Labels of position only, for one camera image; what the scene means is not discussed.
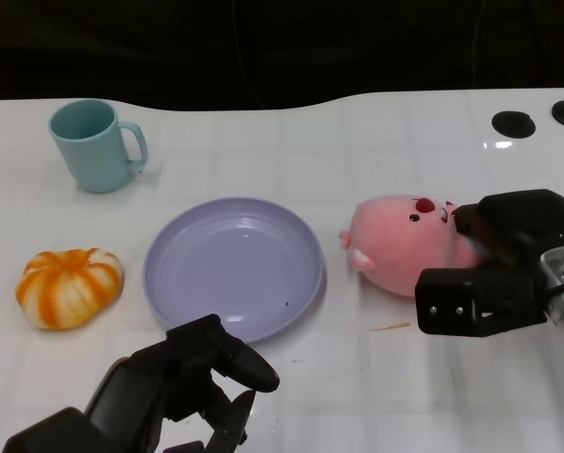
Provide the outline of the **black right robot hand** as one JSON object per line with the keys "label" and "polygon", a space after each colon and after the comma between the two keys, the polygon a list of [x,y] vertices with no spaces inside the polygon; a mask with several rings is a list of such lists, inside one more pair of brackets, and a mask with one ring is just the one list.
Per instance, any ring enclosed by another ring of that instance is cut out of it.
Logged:
{"label": "black right robot hand", "polygon": [[458,232],[481,243],[475,268],[431,268],[415,288],[419,329],[432,335],[488,337],[543,324],[545,308],[564,294],[550,283],[542,255],[564,250],[564,197],[547,189],[488,195],[453,212]]}

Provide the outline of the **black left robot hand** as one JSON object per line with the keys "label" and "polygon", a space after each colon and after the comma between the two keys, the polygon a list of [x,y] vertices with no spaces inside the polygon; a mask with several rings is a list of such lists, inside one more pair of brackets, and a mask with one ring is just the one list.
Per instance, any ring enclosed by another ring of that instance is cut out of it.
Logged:
{"label": "black left robot hand", "polygon": [[85,414],[117,452],[153,452],[164,420],[194,414],[212,428],[210,439],[175,445],[174,452],[233,452],[247,439],[256,395],[279,383],[273,367],[210,314],[115,362]]}

